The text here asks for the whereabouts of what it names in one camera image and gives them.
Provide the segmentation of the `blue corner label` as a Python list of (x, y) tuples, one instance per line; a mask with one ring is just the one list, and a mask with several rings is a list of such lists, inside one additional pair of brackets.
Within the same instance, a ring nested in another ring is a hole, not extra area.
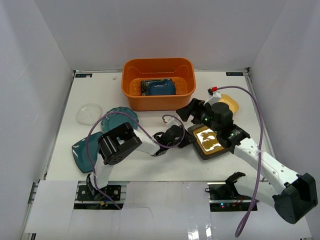
[(91, 78), (93, 76), (92, 73), (77, 73), (75, 78)]
[(226, 72), (225, 74), (228, 77), (240, 77), (244, 75), (242, 72)]

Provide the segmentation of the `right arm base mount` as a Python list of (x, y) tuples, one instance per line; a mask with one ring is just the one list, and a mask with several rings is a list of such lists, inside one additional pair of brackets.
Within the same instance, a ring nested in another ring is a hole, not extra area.
[(246, 212), (252, 198), (240, 195), (236, 190), (235, 183), (246, 175), (235, 172), (222, 182), (211, 182), (207, 184), (205, 192), (209, 197), (210, 211), (214, 212)]

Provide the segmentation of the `left blue corner label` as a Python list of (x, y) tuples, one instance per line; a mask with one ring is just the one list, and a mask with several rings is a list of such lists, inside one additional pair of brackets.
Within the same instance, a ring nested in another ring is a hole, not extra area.
[(92, 73), (77, 73), (75, 78), (91, 78), (93, 76)]

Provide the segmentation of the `right blue corner label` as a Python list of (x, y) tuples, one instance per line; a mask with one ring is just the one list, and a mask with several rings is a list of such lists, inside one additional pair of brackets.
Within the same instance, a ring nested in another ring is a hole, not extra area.
[(225, 74), (228, 77), (240, 77), (244, 75), (242, 72), (226, 72)]

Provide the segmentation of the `small yellow square dish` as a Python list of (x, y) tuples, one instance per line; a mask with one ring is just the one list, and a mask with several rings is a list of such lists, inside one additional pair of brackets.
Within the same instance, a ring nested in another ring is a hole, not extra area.
[(227, 104), (234, 115), (239, 111), (239, 104), (227, 94), (221, 94), (219, 102)]

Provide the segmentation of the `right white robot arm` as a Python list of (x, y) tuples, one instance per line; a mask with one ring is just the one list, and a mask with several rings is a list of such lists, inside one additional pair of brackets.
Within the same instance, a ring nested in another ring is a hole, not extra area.
[(227, 104), (210, 104), (194, 98), (176, 113), (184, 122), (192, 116), (192, 123), (203, 124), (214, 131), (222, 147), (265, 177), (268, 184), (257, 191), (256, 199), (274, 207), (286, 222), (296, 224), (317, 206), (315, 179), (309, 173), (301, 175), (287, 168), (267, 152), (260, 151), (250, 135), (234, 124), (233, 113)]

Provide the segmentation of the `teal square plate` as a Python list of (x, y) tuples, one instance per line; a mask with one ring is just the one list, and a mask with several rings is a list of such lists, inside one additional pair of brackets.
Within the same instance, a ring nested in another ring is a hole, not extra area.
[[(102, 135), (103, 133), (99, 131), (92, 134), (89, 138), (88, 150), (89, 150), (89, 154), (91, 156), (93, 165), (95, 165), (97, 161), (98, 151), (99, 151), (98, 139)], [(93, 166), (87, 154), (86, 139), (87, 139), (86, 137), (83, 138), (82, 140), (78, 141), (71, 147), (75, 164), (83, 174), (91, 173), (93, 171)]]

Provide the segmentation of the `teal scalloped round plate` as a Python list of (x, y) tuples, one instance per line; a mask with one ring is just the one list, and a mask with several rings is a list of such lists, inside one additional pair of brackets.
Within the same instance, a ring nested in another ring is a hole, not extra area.
[(134, 110), (132, 110), (131, 108), (119, 106), (119, 107), (112, 108), (108, 112), (109, 113), (121, 112), (121, 113), (127, 114), (130, 117), (123, 115), (123, 114), (119, 114), (119, 113), (113, 113), (113, 114), (106, 116), (100, 122), (101, 129), (102, 129), (103, 133), (109, 132), (110, 130), (120, 126), (123, 123), (130, 123), (133, 129), (135, 129), (135, 130), (138, 129), (137, 123), (139, 123), (139, 118), (138, 118), (138, 115), (136, 114), (136, 112)]

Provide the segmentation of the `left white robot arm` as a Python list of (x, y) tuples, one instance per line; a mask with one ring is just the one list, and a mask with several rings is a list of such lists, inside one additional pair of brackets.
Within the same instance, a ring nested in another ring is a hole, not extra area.
[(195, 141), (196, 138), (182, 125), (172, 124), (165, 132), (148, 137), (133, 129), (130, 123), (123, 123), (98, 138), (97, 159), (93, 172), (86, 178), (88, 193), (96, 200), (103, 198), (114, 165), (122, 162), (134, 151), (159, 157), (171, 147), (181, 149)]

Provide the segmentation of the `black amber square plate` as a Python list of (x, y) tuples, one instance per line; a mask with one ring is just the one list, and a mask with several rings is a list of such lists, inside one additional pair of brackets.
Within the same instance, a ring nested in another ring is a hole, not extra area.
[(202, 160), (210, 160), (229, 152), (218, 142), (217, 134), (207, 126), (193, 125), (187, 131), (195, 138), (193, 147)]

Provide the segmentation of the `orange plastic bin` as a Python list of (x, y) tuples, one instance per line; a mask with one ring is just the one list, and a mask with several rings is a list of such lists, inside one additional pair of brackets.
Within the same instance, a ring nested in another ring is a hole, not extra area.
[[(156, 79), (172, 79), (176, 94), (142, 95), (141, 81)], [(134, 111), (175, 111), (196, 90), (194, 66), (182, 57), (131, 59), (123, 66), (121, 90)]]

